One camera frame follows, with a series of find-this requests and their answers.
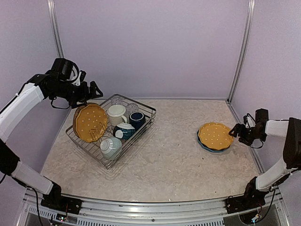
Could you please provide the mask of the yellow dotted plate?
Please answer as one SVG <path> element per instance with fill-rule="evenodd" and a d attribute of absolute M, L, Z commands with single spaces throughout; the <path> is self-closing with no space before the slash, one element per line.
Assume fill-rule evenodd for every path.
<path fill-rule="evenodd" d="M 198 138 L 210 150 L 223 151 L 233 143 L 233 137 L 229 132 L 230 128 L 223 123 L 209 122 L 199 128 Z"/>
<path fill-rule="evenodd" d="M 87 143 L 98 141 L 108 126 L 105 110 L 96 103 L 88 103 L 77 117 L 77 132 Z"/>

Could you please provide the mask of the blue dotted plate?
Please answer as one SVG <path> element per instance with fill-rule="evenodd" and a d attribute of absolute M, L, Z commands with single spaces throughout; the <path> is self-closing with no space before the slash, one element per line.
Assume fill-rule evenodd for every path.
<path fill-rule="evenodd" d="M 202 147 L 203 149 L 205 149 L 206 151 L 209 151 L 209 152 L 211 152 L 211 153 L 223 153 L 224 151 L 226 151 L 227 149 L 230 148 L 230 146 L 228 146 L 227 148 L 224 148 L 224 149 L 221 149 L 221 150 L 210 149 L 210 148 L 208 148 L 206 145 L 204 145 L 204 144 L 201 142 L 201 140 L 200 140 L 200 138 L 199 138 L 199 136 L 198 136 L 198 132 L 199 132 L 199 131 L 197 131 L 197 140 L 198 140 L 198 143 L 199 143 L 199 144 L 201 145 L 201 147 Z"/>

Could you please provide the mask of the cream bird pattern plate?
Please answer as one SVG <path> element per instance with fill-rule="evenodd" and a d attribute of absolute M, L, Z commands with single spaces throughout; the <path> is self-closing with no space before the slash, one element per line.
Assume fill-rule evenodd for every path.
<path fill-rule="evenodd" d="M 77 109 L 76 109 L 76 111 L 75 111 L 75 113 L 74 113 L 74 115 L 73 115 L 73 121 L 72 121 L 72 128 L 73 128 L 73 132 L 75 133 L 75 135 L 78 137 L 78 138 L 80 138 L 80 139 L 82 139 L 82 137 L 81 137 L 81 135 L 77 132 L 77 123 L 76 123 L 76 121 L 77 121 L 77 117 L 79 116 L 79 114 L 80 114 L 80 111 L 84 108 L 85 106 L 80 106 L 80 107 L 78 107 Z"/>

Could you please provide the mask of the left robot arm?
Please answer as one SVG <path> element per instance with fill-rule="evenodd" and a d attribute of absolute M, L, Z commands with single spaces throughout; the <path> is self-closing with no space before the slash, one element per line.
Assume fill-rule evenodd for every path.
<path fill-rule="evenodd" d="M 84 81 L 86 73 L 65 58 L 56 58 L 45 74 L 36 74 L 23 84 L 20 91 L 0 112 L 0 170 L 32 190 L 39 191 L 55 209 L 62 209 L 66 199 L 61 187 L 23 163 L 6 142 L 19 122 L 43 100 L 63 98 L 70 108 L 87 104 L 103 96 L 94 81 Z"/>

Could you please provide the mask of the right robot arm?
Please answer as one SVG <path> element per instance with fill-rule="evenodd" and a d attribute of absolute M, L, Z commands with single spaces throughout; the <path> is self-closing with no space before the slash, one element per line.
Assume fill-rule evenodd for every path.
<path fill-rule="evenodd" d="M 246 114 L 243 123 L 236 124 L 229 135 L 249 147 L 256 141 L 264 144 L 267 139 L 282 140 L 280 147 L 276 148 L 278 160 L 246 185 L 240 197 L 240 204 L 245 209 L 263 202 L 269 192 L 301 170 L 301 120 L 298 118 L 273 120 L 267 109 L 260 108 L 255 111 L 255 116 Z"/>

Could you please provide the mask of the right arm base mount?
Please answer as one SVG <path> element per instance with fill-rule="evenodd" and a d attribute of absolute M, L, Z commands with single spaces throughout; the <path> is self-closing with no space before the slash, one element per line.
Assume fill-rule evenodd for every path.
<path fill-rule="evenodd" d="M 265 205 L 265 196 L 269 192 L 263 192 L 253 186 L 247 186 L 241 196 L 229 196 L 225 199 L 228 214 L 242 212 Z"/>

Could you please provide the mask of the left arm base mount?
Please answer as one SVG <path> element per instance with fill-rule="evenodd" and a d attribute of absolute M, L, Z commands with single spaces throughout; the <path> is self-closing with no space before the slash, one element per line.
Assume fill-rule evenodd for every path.
<path fill-rule="evenodd" d="M 65 213 L 79 214 L 82 200 L 62 195 L 59 185 L 53 185 L 49 194 L 43 194 L 41 205 Z"/>

